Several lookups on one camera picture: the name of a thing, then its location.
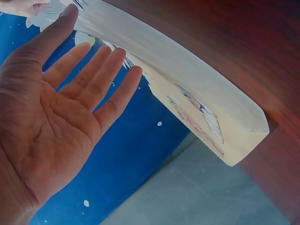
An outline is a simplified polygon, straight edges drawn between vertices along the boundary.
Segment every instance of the wrist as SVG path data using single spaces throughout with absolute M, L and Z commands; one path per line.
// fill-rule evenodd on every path
M 0 224 L 28 224 L 37 204 L 0 147 Z

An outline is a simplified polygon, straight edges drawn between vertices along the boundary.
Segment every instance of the gray floor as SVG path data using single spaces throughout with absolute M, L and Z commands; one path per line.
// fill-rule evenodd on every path
M 101 225 L 289 225 L 238 167 L 189 138 Z

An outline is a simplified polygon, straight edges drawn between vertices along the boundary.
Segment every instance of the wooden table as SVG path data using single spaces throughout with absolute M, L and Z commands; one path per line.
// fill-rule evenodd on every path
M 239 166 L 300 225 L 300 1 L 106 2 L 189 49 L 266 112 L 271 134 Z

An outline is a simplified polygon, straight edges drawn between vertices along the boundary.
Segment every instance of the finger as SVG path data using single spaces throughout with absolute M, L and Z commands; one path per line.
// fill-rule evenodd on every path
M 99 74 L 77 98 L 88 110 L 93 111 L 105 97 L 111 83 L 122 67 L 125 56 L 126 52 L 123 49 L 117 48 L 114 50 Z
M 76 99 L 98 74 L 111 52 L 110 47 L 102 46 L 91 58 L 89 63 L 81 70 L 79 75 L 61 90 L 60 93 L 69 99 Z
M 72 48 L 53 64 L 43 75 L 43 81 L 54 89 L 71 73 L 72 69 L 85 57 L 90 50 L 90 44 L 85 42 Z
M 77 16 L 77 7 L 69 5 L 57 21 L 17 51 L 26 55 L 28 61 L 43 66 L 54 50 L 71 34 Z
M 140 67 L 132 67 L 122 85 L 103 107 L 94 112 L 99 122 L 102 135 L 121 116 L 133 96 L 142 75 Z

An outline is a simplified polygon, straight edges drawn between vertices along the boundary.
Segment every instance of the open palm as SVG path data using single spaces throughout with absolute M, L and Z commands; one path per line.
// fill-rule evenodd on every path
M 71 49 L 42 75 L 42 66 L 71 33 L 77 10 L 69 7 L 57 22 L 14 51 L 0 70 L 0 151 L 39 205 L 80 171 L 105 131 L 122 114 L 142 71 L 132 68 L 110 100 L 103 100 L 125 51 L 101 47 L 60 93 L 55 89 L 90 46 Z

